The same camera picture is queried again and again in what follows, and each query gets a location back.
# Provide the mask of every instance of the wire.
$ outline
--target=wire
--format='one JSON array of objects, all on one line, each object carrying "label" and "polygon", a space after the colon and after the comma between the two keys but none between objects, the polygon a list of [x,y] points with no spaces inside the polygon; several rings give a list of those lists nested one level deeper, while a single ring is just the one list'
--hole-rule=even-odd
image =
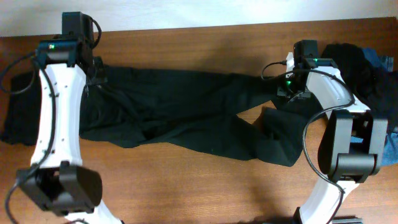
[{"label": "wire", "polygon": [[74,221],[70,221],[70,222],[66,222],[66,223],[62,223],[62,224],[74,224],[74,223],[89,224],[84,219],[80,219],[80,218],[78,218],[78,219],[76,219]]},{"label": "wire", "polygon": [[92,48],[91,48],[91,49],[94,49],[94,48],[99,44],[99,42],[100,42],[100,40],[101,40],[102,30],[101,30],[100,25],[97,23],[97,21],[95,21],[93,18],[91,18],[91,19],[93,20],[93,23],[95,24],[95,26],[96,26],[97,29],[98,29],[98,37],[97,37],[97,39],[95,40],[95,42],[94,42],[94,44],[93,44],[93,46],[92,46]]},{"label": "wire", "polygon": [[2,81],[4,80],[4,77],[6,76],[7,72],[8,72],[13,66],[15,66],[16,64],[18,64],[19,62],[21,62],[21,61],[23,61],[23,60],[25,60],[25,59],[28,59],[28,58],[33,57],[34,55],[35,55],[35,52],[31,52],[31,53],[29,53],[29,54],[27,54],[27,55],[25,55],[25,56],[23,56],[23,57],[21,57],[21,58],[15,60],[15,61],[13,61],[11,64],[9,64],[9,65],[1,72],[1,74],[0,74],[0,89],[1,89],[3,92],[8,93],[8,94],[11,94],[11,95],[18,95],[18,94],[21,94],[21,93],[26,92],[27,90],[29,90],[29,89],[32,87],[33,83],[35,82],[35,78],[36,78],[35,69],[33,69],[33,74],[32,74],[32,78],[30,79],[30,83],[28,84],[27,87],[25,87],[25,88],[22,89],[22,90],[17,90],[17,91],[6,90],[6,89],[3,87],[3,85],[2,85]]},{"label": "wire", "polygon": [[296,93],[294,96],[292,96],[292,97],[288,100],[287,103],[293,102],[296,98],[298,98],[298,97],[299,97],[301,94],[303,94],[303,93],[304,93],[303,91]]},{"label": "wire", "polygon": [[266,65],[266,66],[262,69],[262,71],[261,71],[261,79],[262,79],[262,80],[269,80],[269,79],[270,79],[270,78],[267,78],[267,79],[264,78],[264,71],[265,71],[268,67],[270,67],[271,65],[286,65],[286,63],[287,63],[286,60],[283,60],[283,61],[280,61],[280,62],[272,62],[272,63],[269,63],[268,65]]},{"label": "wire", "polygon": [[289,84],[288,84],[287,82],[284,82],[284,85],[285,85],[285,89],[286,89],[291,95],[293,95],[294,92],[290,89]]},{"label": "wire", "polygon": [[50,140],[49,140],[49,146],[47,148],[47,150],[44,153],[43,158],[41,158],[41,160],[37,163],[37,164],[33,164],[29,171],[28,174],[21,180],[21,179],[17,179],[15,184],[11,187],[11,189],[8,191],[6,199],[4,201],[4,207],[6,209],[6,213],[8,218],[10,219],[10,221],[14,224],[17,224],[17,220],[14,218],[14,216],[11,213],[11,210],[9,208],[9,202],[11,199],[11,195],[12,193],[15,191],[15,189],[17,189],[18,186],[20,186],[21,184],[23,184],[24,182],[27,181],[27,179],[29,177],[31,177],[32,175],[35,174],[35,172],[37,171],[37,169],[39,169],[39,167],[44,163],[44,161],[48,158],[48,156],[51,153],[52,150],[52,146],[54,143],[54,138],[55,138],[55,122],[56,122],[56,104],[55,104],[55,92],[51,83],[51,80],[49,78],[49,76],[47,75],[47,72],[44,70],[44,68],[40,65],[39,61],[36,58],[32,58],[32,63],[34,63],[36,66],[39,67],[40,71],[42,71],[43,76],[45,77],[47,83],[49,84],[49,89],[50,89],[50,97],[51,97],[51,103],[52,103],[52,122],[51,122],[51,133],[50,133]]}]

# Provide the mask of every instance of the white wall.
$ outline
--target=white wall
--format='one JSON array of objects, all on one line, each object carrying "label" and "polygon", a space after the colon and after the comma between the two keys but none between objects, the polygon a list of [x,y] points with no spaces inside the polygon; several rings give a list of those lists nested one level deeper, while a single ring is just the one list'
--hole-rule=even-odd
[{"label": "white wall", "polygon": [[398,16],[398,0],[1,0],[0,36],[58,34],[81,11],[104,31]]}]

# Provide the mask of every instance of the black pants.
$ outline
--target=black pants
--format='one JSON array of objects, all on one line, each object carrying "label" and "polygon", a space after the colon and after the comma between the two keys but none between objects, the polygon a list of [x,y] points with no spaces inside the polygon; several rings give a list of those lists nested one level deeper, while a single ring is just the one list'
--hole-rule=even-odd
[{"label": "black pants", "polygon": [[[198,152],[240,160],[258,158],[283,166],[292,166],[300,156],[308,112],[300,114],[294,104],[278,103],[278,80],[124,67],[106,67],[106,73],[106,84],[83,92],[83,139],[125,148],[169,142]],[[23,87],[29,78],[29,74],[14,78],[12,89]],[[3,141],[35,144],[39,86],[37,82],[28,92],[11,97]],[[236,116],[269,100],[284,110],[265,110],[262,131]],[[29,131],[17,131],[25,124]]]}]

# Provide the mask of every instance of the wooden surface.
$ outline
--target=wooden surface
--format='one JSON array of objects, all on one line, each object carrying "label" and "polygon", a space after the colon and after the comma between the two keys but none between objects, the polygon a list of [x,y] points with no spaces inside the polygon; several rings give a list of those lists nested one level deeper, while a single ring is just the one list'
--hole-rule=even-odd
[{"label": "wooden surface", "polygon": [[[397,34],[395,18],[107,32],[95,54],[110,65],[258,76],[265,64],[285,59],[293,44],[302,39],[318,40],[320,52],[328,43],[349,42],[398,58]],[[33,50],[43,38],[0,39],[0,68]],[[277,75],[283,69],[276,66],[267,74]],[[0,99],[3,124],[8,98],[1,93]],[[253,123],[263,106],[272,104],[240,117]],[[325,123],[319,120],[308,131],[307,144],[316,164]],[[236,223],[291,216],[317,179],[303,155],[293,167],[282,167],[257,159],[237,161],[202,154],[167,143],[121,149],[107,142],[81,140],[80,146],[84,165],[102,176],[104,201],[126,223]],[[29,165],[33,149],[0,143],[1,200],[14,183],[16,169]],[[398,223],[397,183],[398,167],[383,167],[346,199],[338,215],[357,215],[367,224]],[[41,212],[20,190],[13,195],[11,208],[21,223],[65,221]],[[3,202],[0,222],[7,223]]]}]

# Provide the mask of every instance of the dark clothing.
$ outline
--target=dark clothing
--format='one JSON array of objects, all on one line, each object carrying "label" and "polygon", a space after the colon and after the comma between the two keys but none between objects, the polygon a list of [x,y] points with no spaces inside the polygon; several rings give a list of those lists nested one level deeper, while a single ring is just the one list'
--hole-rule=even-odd
[{"label": "dark clothing", "polygon": [[[299,158],[306,116],[266,110],[264,133],[238,118],[276,98],[277,80],[175,70],[106,67],[108,82],[83,92],[80,137],[121,147],[169,142],[233,159],[258,158],[292,166]],[[21,89],[15,77],[12,88]],[[11,96],[2,141],[35,144],[39,124],[39,82]],[[30,131],[16,134],[16,130]]]},{"label": "dark clothing", "polygon": [[351,91],[373,111],[388,118],[387,132],[398,126],[398,77],[366,60],[361,48],[352,44],[329,44],[322,58],[332,58]]}]

